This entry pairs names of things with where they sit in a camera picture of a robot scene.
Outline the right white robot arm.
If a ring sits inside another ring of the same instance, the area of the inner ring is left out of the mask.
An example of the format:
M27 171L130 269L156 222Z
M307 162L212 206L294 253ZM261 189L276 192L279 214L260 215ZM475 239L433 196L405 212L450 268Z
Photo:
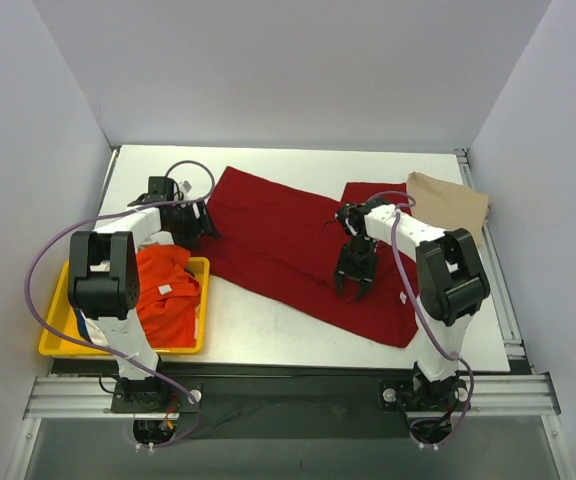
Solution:
M378 246L391 247L415 320L428 345L414 361L417 385L429 389L458 378L466 361L465 333L490 295L490 284L472 234L444 230L406 211L416 205L409 194L402 203L382 192L362 203L345 203L335 213L349 240L341 247L334 273L338 294L344 282L358 284L361 298L375 283Z

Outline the dark red t shirt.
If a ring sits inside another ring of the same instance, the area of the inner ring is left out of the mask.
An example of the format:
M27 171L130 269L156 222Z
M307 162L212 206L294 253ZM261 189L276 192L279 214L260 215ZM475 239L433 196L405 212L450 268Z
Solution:
M220 236L202 239L198 253L217 277L355 335L405 348L417 324L390 247L379 246L375 282L365 295L356 295L352 281L338 293L334 273L347 237L331 223L347 202L405 189L349 182L342 199L334 200L228 167L207 205Z

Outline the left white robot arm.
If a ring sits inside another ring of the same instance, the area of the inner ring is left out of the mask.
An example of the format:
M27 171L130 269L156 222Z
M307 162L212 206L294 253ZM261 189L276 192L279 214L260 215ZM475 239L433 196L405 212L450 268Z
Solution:
M187 182L151 176L148 191L126 210L106 215L105 225L70 238L68 300L103 333L102 349L114 356L119 368L117 396L166 398L174 388L163 379L160 356L138 318L137 250L159 232L170 233L175 245L191 248L203 236L219 236L207 209L209 196L191 199L189 193Z

